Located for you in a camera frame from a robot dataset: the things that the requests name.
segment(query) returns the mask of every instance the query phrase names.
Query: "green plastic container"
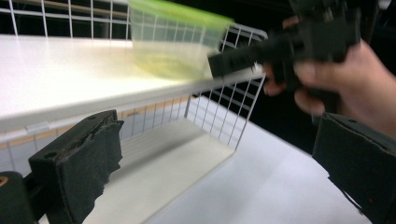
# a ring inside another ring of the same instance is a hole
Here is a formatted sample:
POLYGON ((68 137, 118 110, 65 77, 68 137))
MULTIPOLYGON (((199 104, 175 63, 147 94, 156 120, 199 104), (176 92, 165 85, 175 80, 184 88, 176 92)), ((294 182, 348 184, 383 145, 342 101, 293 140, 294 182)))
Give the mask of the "green plastic container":
POLYGON ((129 0, 134 63, 166 78, 211 77, 207 55, 218 52, 232 19, 161 0, 129 0))

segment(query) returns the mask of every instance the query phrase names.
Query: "wire grid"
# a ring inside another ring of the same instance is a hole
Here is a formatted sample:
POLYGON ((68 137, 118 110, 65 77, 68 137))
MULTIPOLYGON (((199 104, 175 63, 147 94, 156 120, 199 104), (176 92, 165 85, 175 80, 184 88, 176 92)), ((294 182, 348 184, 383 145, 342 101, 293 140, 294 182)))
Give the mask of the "wire grid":
MULTIPOLYGON (((116 0, 0 1, 0 34, 129 40, 130 10, 126 2, 116 0)), ((228 28, 219 50, 236 49, 266 38, 264 31, 235 24, 228 28)), ((119 119, 125 121, 120 139, 150 131, 176 119, 188 119, 224 144, 237 148, 262 83, 263 78, 259 78, 224 84, 150 105, 120 106, 115 108, 119 119)), ((0 133, 0 172, 29 174, 28 158, 88 116, 48 121, 15 133, 0 133)))
POLYGON ((0 1, 0 34, 131 39, 127 1, 0 1))
POLYGON ((219 43, 221 31, 217 29, 207 29, 204 25, 189 24, 183 20, 158 16, 155 12, 148 13, 135 8, 131 12, 134 41, 166 41, 209 47, 219 43))

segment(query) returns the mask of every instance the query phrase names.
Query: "hand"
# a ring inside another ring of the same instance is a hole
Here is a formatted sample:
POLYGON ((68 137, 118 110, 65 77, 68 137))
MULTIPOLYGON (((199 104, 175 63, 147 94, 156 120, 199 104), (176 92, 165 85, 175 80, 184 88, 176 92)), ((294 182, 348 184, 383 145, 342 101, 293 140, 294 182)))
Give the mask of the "hand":
MULTIPOLYGON (((285 90, 284 84, 273 81, 270 66, 265 65, 264 71, 270 78, 264 85, 266 94, 285 90)), ((307 88, 333 91, 340 95, 339 114, 396 138, 396 79, 364 41, 349 49, 343 63, 299 62, 294 71, 306 87, 294 94, 303 111, 315 116, 324 112, 323 103, 307 88)))

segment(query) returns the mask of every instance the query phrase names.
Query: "green lid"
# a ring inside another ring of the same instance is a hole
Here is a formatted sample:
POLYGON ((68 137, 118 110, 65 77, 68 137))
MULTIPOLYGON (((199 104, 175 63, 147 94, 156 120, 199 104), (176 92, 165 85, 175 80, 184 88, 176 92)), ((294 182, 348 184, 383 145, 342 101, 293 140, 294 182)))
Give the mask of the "green lid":
POLYGON ((131 8, 192 25, 224 29, 233 24, 233 19, 162 0, 129 0, 129 4, 131 8))

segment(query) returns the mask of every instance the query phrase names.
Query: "wire shelf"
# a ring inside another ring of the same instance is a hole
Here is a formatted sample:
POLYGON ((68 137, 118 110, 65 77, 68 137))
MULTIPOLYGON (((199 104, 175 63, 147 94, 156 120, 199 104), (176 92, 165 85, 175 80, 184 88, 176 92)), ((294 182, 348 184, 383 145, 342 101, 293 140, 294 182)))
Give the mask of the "wire shelf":
MULTIPOLYGON (((0 35, 65 36, 131 41, 130 11, 125 1, 7 0, 0 1, 0 35)), ((267 38, 258 29, 234 24, 220 42, 219 50, 236 49, 267 38)), ((154 99, 149 104, 122 105, 119 119, 125 121, 120 139, 149 132, 165 123, 187 119, 237 148, 262 89, 263 78, 224 83, 211 90, 154 99)), ((74 124, 89 115, 48 120, 34 126, 0 133, 0 172, 30 173, 27 159, 74 124)))

